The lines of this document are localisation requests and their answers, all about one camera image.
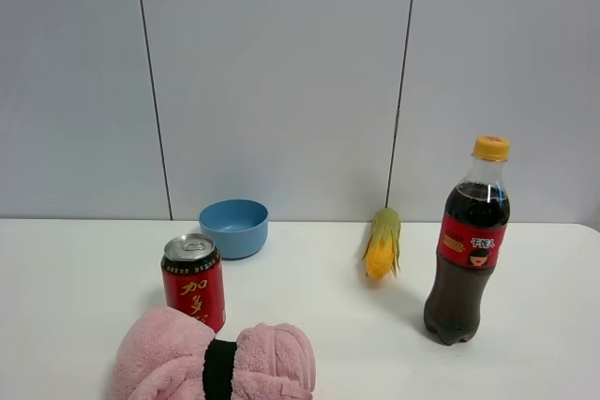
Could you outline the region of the red herbal tea can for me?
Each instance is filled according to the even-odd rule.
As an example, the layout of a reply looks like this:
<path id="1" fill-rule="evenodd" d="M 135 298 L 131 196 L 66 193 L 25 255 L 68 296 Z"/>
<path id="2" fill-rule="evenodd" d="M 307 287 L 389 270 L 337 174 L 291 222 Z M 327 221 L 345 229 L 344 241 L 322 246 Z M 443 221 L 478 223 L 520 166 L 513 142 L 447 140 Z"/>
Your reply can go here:
<path id="1" fill-rule="evenodd" d="M 165 244 L 161 271 L 166 303 L 215 333 L 226 321 L 221 256 L 212 238 L 189 233 Z"/>

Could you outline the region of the toy corn cob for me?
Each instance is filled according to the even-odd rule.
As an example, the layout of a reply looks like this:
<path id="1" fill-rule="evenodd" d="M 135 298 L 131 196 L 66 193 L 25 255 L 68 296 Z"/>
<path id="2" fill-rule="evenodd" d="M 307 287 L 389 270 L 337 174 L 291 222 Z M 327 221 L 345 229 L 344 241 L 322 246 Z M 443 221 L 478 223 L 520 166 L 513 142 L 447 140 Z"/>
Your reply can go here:
<path id="1" fill-rule="evenodd" d="M 400 232 L 401 221 L 394 209 L 382 208 L 374 215 L 362 256 L 367 278 L 379 281 L 389 273 L 397 276 Z"/>

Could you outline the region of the cola bottle with yellow cap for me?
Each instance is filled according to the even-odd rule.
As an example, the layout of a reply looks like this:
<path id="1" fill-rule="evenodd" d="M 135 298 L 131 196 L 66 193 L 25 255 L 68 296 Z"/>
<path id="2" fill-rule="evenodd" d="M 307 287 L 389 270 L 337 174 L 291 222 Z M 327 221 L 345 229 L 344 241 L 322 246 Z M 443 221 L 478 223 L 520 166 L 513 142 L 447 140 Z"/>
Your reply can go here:
<path id="1" fill-rule="evenodd" d="M 510 217 L 503 183 L 509 151 L 504 138 L 478 137 L 472 165 L 444 206 L 424 324 L 447 346 L 471 340 L 479 328 L 484 290 L 496 268 Z"/>

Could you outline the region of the pink towel with black band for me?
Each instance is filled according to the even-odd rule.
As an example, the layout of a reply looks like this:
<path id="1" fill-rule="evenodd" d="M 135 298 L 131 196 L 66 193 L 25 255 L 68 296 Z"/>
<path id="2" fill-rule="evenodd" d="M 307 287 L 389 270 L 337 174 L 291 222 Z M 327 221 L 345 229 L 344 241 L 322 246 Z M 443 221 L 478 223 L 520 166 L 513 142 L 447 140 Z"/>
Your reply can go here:
<path id="1" fill-rule="evenodd" d="M 164 306 L 141 316 L 117 351 L 113 399 L 310 399 L 316 363 L 297 327 L 264 323 L 223 341 Z"/>

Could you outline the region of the blue plastic bowl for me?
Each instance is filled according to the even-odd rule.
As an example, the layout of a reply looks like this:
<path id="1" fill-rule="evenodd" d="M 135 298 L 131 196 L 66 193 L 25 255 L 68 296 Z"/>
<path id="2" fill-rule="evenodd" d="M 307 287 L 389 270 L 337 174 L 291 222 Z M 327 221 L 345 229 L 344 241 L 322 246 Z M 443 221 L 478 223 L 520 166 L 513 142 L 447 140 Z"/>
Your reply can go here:
<path id="1" fill-rule="evenodd" d="M 199 214 L 203 234 L 215 242 L 221 257 L 237 260 L 262 250 L 268 236 L 269 213 L 255 200 L 223 200 Z"/>

